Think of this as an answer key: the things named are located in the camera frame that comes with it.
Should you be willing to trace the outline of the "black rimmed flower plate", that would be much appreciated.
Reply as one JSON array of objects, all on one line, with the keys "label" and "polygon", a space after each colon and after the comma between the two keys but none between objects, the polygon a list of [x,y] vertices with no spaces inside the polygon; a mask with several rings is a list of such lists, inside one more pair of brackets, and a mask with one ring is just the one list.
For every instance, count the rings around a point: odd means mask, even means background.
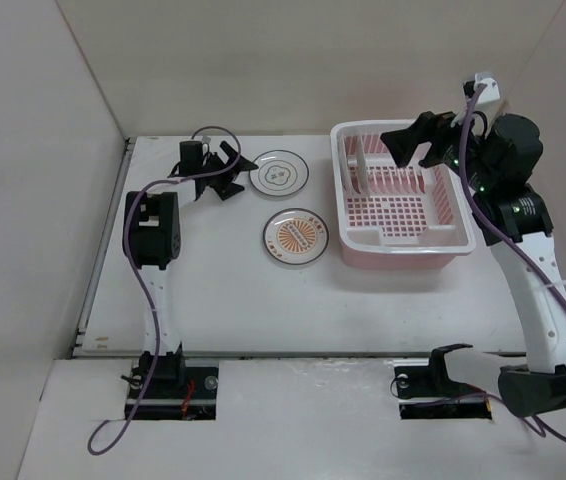
[{"label": "black rimmed flower plate", "polygon": [[252,186],[269,197],[296,194],[307,184],[310,176],[305,159],[290,150],[270,150],[255,160],[255,170],[249,172]]}]

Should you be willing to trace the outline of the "green rimmed white plate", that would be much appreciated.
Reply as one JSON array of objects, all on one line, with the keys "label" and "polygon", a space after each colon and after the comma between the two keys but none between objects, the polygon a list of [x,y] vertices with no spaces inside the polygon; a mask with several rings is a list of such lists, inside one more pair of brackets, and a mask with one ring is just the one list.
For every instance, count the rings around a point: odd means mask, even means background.
[{"label": "green rimmed white plate", "polygon": [[356,138],[352,136],[343,137],[344,165],[343,179],[351,194],[358,193],[358,180],[356,174]]}]

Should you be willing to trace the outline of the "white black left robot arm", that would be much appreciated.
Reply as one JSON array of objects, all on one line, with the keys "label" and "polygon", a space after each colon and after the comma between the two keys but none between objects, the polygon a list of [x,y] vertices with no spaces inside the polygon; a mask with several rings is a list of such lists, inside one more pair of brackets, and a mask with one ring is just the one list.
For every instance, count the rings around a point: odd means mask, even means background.
[{"label": "white black left robot arm", "polygon": [[203,140],[179,145],[179,162],[165,179],[126,194],[123,253],[146,297],[145,336],[138,371],[139,385],[150,383],[167,397],[186,387],[182,338],[171,299],[172,271],[181,252],[181,209],[211,189],[223,200],[242,192],[235,183],[256,166],[242,155],[239,143],[223,140],[214,151]]}]

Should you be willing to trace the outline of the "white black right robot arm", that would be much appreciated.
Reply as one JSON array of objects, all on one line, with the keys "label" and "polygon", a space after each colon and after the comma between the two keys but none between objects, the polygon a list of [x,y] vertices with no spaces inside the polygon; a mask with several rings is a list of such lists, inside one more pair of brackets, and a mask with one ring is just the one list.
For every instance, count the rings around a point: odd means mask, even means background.
[{"label": "white black right robot arm", "polygon": [[518,417],[566,408],[566,293],[556,265],[553,223],[529,184],[543,154],[537,125],[499,116],[473,134],[452,113],[421,114],[410,126],[380,135],[399,168],[429,146],[422,168],[458,175],[485,244],[502,269],[521,322],[527,362],[503,366],[497,390]]}]

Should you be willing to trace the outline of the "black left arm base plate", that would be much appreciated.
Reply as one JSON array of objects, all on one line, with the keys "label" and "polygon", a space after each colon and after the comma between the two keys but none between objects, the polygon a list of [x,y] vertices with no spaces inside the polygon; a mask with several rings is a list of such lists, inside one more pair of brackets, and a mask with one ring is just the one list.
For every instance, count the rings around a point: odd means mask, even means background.
[{"label": "black left arm base plate", "polygon": [[189,366],[180,386],[153,379],[134,420],[208,421],[216,418],[219,368]]}]

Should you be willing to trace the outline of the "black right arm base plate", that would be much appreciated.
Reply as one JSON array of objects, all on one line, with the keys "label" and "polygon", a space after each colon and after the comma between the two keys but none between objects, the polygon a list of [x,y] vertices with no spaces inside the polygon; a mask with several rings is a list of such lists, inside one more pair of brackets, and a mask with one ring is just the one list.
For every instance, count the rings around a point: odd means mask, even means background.
[{"label": "black right arm base plate", "polygon": [[396,364],[391,393],[401,420],[491,420],[489,400],[480,390],[447,379],[429,365]]}]

